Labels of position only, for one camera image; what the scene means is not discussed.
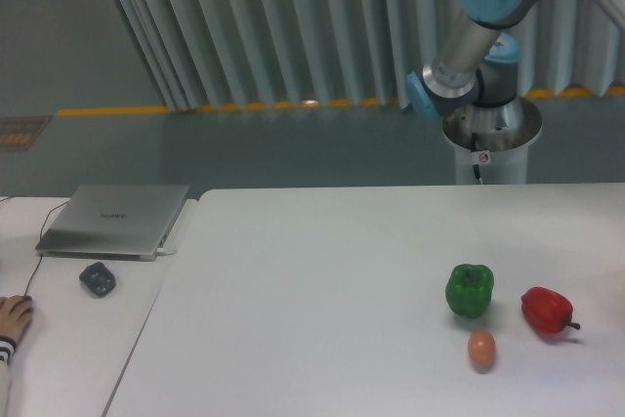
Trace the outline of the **person's hand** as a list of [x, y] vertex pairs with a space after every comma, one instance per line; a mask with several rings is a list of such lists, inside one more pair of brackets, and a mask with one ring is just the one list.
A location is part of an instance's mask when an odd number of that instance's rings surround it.
[[33, 316], [32, 310], [31, 313], [20, 315], [19, 304], [23, 297], [15, 295], [1, 298], [1, 337], [8, 337], [16, 344], [21, 340]]

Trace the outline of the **striped sleeve forearm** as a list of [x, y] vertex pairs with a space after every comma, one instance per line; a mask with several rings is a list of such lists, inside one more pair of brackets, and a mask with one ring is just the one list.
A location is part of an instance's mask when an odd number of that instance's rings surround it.
[[2, 336], [0, 340], [1, 375], [0, 375], [0, 412], [1, 417], [5, 417], [11, 389], [10, 360], [15, 352], [16, 343], [14, 340]]

